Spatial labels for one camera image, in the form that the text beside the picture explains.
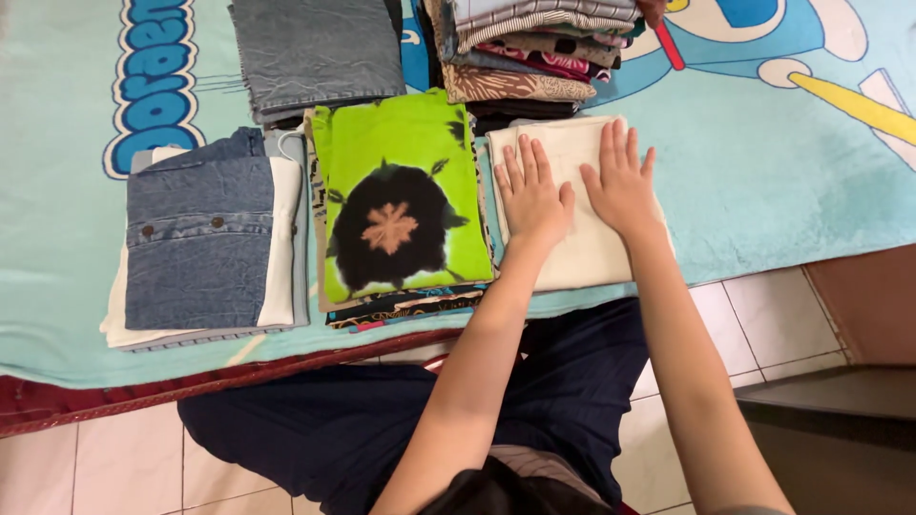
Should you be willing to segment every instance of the dark blue pants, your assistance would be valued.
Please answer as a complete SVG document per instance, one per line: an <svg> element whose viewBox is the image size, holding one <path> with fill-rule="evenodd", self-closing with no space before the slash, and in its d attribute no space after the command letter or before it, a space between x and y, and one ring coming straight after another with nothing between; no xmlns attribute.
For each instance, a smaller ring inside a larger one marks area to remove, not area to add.
<svg viewBox="0 0 916 515"><path fill-rule="evenodd" d="M649 353L636 299L532 321L494 444L562 456L608 503L617 428ZM195 442L332 515L369 511L407 447L436 376L422 367L334 366L178 404Z"/></svg>

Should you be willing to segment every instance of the white tile floor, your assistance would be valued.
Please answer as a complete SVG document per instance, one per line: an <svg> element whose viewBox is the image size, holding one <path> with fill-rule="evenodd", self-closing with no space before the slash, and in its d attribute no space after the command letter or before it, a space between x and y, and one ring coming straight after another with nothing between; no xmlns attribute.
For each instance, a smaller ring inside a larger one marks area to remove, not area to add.
<svg viewBox="0 0 916 515"><path fill-rule="evenodd" d="M799 268L691 290L735 387L839 367L846 357ZM431 345L384 356L421 362ZM377 362L378 358L369 360ZM624 501L648 515L693 515L664 406L646 366L620 427L612 469ZM207 454L174 404L0 440L3 515L319 515L271 481Z"/></svg>

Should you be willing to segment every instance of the light blue bedsheet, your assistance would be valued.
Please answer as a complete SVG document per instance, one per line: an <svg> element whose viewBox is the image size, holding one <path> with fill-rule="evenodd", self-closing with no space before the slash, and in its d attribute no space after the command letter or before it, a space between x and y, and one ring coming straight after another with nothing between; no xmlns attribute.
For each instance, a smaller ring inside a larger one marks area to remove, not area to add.
<svg viewBox="0 0 916 515"><path fill-rule="evenodd" d="M586 111L625 115L643 148L658 147L656 191L685 278L916 243L916 122L906 109L916 106L916 5L854 0L824 22L809 0L695 15L712 3L668 14L677 49L640 38ZM35 0L0 16L0 373L113 387L466 323L443 316L349 334L321 325L312 296L311 326L260 342L108 349L98 324L124 238L129 157L251 125L225 2ZM425 54L405 18L405 76L422 90ZM634 293L542 294L529 314Z"/></svg>

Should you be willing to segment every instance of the hand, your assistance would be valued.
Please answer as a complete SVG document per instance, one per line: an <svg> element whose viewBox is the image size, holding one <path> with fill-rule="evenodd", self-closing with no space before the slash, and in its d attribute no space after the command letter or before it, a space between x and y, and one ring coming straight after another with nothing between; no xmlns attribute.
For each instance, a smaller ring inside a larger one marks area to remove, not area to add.
<svg viewBox="0 0 916 515"><path fill-rule="evenodd" d="M594 211L624 239L661 228L656 217L655 194L652 192L652 165L655 148L646 152L640 166L635 128L624 134L623 120L605 124L601 131L601 175L587 164L579 167L588 200Z"/></svg>
<svg viewBox="0 0 916 515"><path fill-rule="evenodd" d="M661 25L661 16L665 14L667 4L668 0L636 0L636 6L642 11L642 17L646 18L649 28Z"/></svg>
<svg viewBox="0 0 916 515"><path fill-rule="evenodd" d="M512 242L532 245L544 257L560 242L573 222L575 194L569 182L557 193L551 164L544 147L527 135L518 138L518 150L525 168L518 169L512 147L503 148L506 165L496 165L496 183L503 199L503 210Z"/></svg>

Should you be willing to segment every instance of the folded white shirt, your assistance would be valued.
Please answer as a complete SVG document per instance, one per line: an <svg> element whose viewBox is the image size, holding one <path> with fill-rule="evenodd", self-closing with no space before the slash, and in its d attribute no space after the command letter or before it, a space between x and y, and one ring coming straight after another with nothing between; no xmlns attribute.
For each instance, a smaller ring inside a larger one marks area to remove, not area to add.
<svg viewBox="0 0 916 515"><path fill-rule="evenodd" d="M592 209L579 171L579 166L583 163L600 170L598 153L601 147L602 127L618 118L623 119L624 123L627 121L623 116L583 116L541 124L512 126L486 133L490 143L490 164L493 169L496 165L505 163L502 150L505 146L516 150L518 166L521 169L518 137L525 134L531 139L538 139L544 147L557 187L568 181L575 192L572 226L566 237L551 251L540 270L535 291L568 290L633 279L623 240L617 231L607 226ZM511 234L506 223L502 197L499 189L495 190L499 232L505 244L508 243ZM656 208L656 215L664 222L664 214L658 199Z"/></svg>
<svg viewBox="0 0 916 515"><path fill-rule="evenodd" d="M183 154L182 148L155 148L152 162ZM264 303L257 317L257 326L293 324L292 310L292 224L298 207L302 171L299 163L290 159L270 158L270 170L274 181L274 229L270 237L270 253L267 257L267 283ZM109 347L134 345L166 336L191 334L206 329L154 329L135 331L125 328L125 304L127 295L127 245L121 246L121 259L108 295L108 314L99 324L99 331L106 333Z"/></svg>

